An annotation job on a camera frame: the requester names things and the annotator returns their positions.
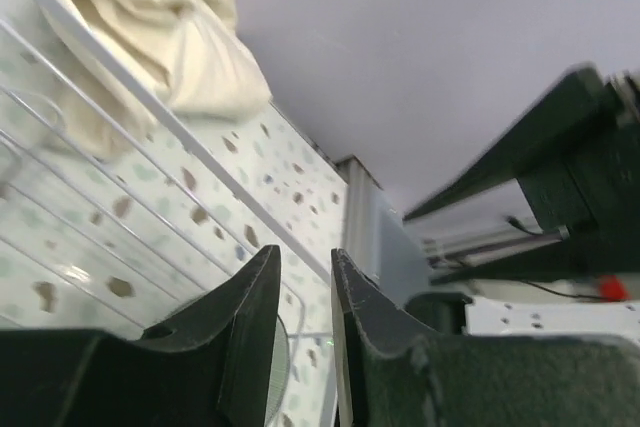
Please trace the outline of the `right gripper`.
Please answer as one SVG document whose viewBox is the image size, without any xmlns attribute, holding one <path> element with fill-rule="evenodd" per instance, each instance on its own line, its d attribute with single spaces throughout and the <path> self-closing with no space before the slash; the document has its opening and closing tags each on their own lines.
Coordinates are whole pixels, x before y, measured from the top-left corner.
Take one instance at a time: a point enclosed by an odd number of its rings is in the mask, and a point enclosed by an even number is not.
<svg viewBox="0 0 640 427">
<path fill-rule="evenodd" d="M 549 282 L 639 269 L 639 77 L 569 69 L 454 181 L 406 220 L 518 182 L 543 230 L 565 239 L 433 276 Z"/>
</svg>

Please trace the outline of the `white wire dish rack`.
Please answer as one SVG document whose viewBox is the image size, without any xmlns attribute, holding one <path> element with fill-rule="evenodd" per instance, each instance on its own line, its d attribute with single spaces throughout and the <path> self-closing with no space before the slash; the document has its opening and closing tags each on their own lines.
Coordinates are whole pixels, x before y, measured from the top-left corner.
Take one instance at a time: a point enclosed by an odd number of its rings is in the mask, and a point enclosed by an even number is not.
<svg viewBox="0 0 640 427">
<path fill-rule="evenodd" d="M 328 426 L 330 251 L 346 183 L 273 105 L 236 126 L 183 121 L 112 160 L 69 141 L 57 93 L 77 65 L 38 0 L 1 0 L 1 325 L 127 338 L 279 246 L 290 374 L 272 426 Z"/>
</svg>

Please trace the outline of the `green glazed ceramic bowl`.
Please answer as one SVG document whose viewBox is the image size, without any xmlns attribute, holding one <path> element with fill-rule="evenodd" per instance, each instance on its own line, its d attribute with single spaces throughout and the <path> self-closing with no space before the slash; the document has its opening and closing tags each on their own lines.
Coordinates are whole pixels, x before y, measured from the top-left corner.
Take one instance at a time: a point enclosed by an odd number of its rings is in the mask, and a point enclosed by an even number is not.
<svg viewBox="0 0 640 427">
<path fill-rule="evenodd" d="M 285 325 L 277 317 L 271 362 L 265 425 L 269 426 L 280 411 L 290 374 L 290 344 Z"/>
</svg>

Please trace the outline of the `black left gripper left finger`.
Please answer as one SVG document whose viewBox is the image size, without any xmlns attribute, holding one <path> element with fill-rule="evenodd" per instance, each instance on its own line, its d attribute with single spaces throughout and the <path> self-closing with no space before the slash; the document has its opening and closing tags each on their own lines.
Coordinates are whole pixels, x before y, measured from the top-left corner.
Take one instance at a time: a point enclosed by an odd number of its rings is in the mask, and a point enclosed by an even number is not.
<svg viewBox="0 0 640 427">
<path fill-rule="evenodd" d="M 5 426 L 262 426 L 281 253 L 233 277 L 138 340 L 96 329 L 5 330 Z"/>
</svg>

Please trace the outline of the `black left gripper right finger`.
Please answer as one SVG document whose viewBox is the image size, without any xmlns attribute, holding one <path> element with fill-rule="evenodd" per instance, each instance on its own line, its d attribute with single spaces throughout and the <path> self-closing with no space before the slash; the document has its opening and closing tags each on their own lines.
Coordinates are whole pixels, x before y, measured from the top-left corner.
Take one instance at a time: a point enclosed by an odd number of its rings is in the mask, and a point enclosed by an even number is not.
<svg viewBox="0 0 640 427">
<path fill-rule="evenodd" d="M 440 332 L 331 253 L 344 426 L 635 426 L 639 349 L 603 335 Z"/>
</svg>

